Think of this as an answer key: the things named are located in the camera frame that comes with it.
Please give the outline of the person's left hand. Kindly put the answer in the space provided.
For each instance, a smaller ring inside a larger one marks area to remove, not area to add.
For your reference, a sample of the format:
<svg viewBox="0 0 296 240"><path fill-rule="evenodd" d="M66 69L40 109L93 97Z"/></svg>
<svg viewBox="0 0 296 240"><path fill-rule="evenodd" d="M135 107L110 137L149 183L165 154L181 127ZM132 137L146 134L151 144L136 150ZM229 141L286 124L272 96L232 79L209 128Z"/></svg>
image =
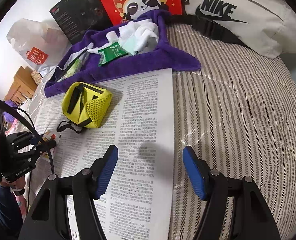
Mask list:
<svg viewBox="0 0 296 240"><path fill-rule="evenodd" d="M15 189L16 191L21 191L22 189L25 188L25 185L26 185L25 177L20 177L19 179L17 179L12 183L7 181L5 178L3 178L2 181L0 182L0 186L3 186L3 187L9 186Z"/></svg>

